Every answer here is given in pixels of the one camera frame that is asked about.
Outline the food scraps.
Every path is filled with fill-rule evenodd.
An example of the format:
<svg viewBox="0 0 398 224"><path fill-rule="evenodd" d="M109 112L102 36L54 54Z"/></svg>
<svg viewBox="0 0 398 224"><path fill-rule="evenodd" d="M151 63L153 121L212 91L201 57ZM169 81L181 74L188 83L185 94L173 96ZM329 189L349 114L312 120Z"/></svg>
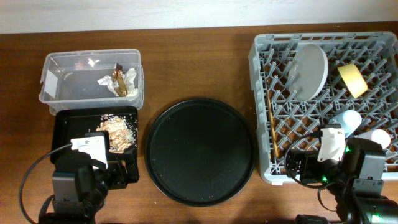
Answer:
<svg viewBox="0 0 398 224"><path fill-rule="evenodd" d="M109 134L109 152L123 154L137 140L136 129L126 116L104 114L96 131L107 131Z"/></svg>

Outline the wooden chopstick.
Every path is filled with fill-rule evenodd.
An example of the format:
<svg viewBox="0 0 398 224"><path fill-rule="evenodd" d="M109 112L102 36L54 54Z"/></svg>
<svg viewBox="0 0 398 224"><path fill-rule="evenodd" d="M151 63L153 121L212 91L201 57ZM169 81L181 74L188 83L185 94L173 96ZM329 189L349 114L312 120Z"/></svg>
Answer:
<svg viewBox="0 0 398 224"><path fill-rule="evenodd" d="M272 140L273 140L273 142L275 142L274 120L273 120L271 98L270 98L269 90L267 90L267 104L268 104L268 107L269 107L269 117L270 117L270 123L271 123Z"/></svg>
<svg viewBox="0 0 398 224"><path fill-rule="evenodd" d="M269 107L269 117L270 117L270 124L271 124L271 134L272 134L272 144L274 148L274 154L275 157L278 159L279 158L279 150L277 147L277 142L276 142L276 135L275 135L275 129L274 129L274 119L273 119L273 114L272 114L272 106L271 106L271 99L269 93L267 93L267 104Z"/></svg>

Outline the blue cup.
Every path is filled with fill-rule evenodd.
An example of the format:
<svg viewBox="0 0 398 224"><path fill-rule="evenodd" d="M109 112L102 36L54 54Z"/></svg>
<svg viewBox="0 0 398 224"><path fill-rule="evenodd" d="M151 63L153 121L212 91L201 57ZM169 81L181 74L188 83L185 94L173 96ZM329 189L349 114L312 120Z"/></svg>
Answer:
<svg viewBox="0 0 398 224"><path fill-rule="evenodd" d="M361 115L355 110L346 110L329 120L329 124L339 124L345 132L345 138L350 137L362 123Z"/></svg>

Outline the pink cup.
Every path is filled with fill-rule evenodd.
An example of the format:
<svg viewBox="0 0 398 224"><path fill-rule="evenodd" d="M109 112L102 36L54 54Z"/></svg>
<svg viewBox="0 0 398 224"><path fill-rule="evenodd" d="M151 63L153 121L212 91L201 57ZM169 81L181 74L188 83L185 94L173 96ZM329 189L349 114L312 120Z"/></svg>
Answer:
<svg viewBox="0 0 398 224"><path fill-rule="evenodd" d="M391 144L390 135L383 129L375 129L356 136L357 138L368 139L382 146L383 149Z"/></svg>

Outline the gold foil wrapper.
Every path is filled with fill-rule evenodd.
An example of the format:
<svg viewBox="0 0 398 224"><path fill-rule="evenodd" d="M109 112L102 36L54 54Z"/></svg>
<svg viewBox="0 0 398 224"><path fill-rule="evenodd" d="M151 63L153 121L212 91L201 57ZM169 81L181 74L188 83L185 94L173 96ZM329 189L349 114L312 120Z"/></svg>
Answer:
<svg viewBox="0 0 398 224"><path fill-rule="evenodd" d="M123 79L123 72L122 72L122 65L116 64L116 67L114 69L113 75L112 75L112 81L116 82L118 85L114 88L115 92L120 96L120 97L126 97L128 94L126 84Z"/></svg>

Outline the grey round plate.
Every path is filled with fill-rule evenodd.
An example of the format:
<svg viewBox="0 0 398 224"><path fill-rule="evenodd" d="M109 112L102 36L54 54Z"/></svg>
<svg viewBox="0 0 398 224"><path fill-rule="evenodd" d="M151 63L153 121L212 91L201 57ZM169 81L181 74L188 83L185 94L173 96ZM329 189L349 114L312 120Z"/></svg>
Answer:
<svg viewBox="0 0 398 224"><path fill-rule="evenodd" d="M316 44L304 45L295 55L289 70L288 90L296 91L294 99L308 101L316 97L326 83L328 59L324 50Z"/></svg>

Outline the white tissue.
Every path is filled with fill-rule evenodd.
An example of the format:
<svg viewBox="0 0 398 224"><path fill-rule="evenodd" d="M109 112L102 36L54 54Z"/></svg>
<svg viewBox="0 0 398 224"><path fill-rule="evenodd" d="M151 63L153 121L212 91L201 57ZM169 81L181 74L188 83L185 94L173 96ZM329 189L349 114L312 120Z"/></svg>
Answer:
<svg viewBox="0 0 398 224"><path fill-rule="evenodd" d="M134 68L130 68L126 73L123 73L123 79L127 87L128 94L126 97L134 97L138 94L138 88L134 84L134 80L137 77L137 72ZM107 86L108 90L119 96L114 88L118 85L112 81L112 76L106 75L97 81L100 85Z"/></svg>

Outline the yellow bowl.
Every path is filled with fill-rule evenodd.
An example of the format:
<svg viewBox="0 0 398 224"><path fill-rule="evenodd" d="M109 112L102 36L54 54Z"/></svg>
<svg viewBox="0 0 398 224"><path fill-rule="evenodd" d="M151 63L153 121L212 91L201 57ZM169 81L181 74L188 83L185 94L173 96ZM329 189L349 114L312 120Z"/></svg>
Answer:
<svg viewBox="0 0 398 224"><path fill-rule="evenodd" d="M360 97L368 90L368 85L355 64L338 67L338 72L353 98Z"/></svg>

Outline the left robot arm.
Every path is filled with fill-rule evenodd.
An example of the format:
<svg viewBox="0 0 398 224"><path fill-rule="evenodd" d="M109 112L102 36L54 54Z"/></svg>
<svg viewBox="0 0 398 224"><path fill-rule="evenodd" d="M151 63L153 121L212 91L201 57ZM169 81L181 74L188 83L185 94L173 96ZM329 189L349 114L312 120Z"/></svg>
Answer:
<svg viewBox="0 0 398 224"><path fill-rule="evenodd" d="M39 223L94 223L110 190L125 189L139 180L137 149L122 154L106 152L108 167L89 154L69 149L60 152L52 176L53 191L42 205Z"/></svg>

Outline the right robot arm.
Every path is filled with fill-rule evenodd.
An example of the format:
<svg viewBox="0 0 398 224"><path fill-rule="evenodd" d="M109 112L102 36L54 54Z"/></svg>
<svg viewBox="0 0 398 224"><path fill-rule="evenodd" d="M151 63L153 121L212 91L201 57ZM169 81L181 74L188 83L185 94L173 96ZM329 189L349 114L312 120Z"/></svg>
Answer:
<svg viewBox="0 0 398 224"><path fill-rule="evenodd" d="M319 162L317 152L285 150L287 175L308 188L325 189L337 202L335 212L343 223L397 223L397 202L381 195L380 147L349 146L341 161Z"/></svg>

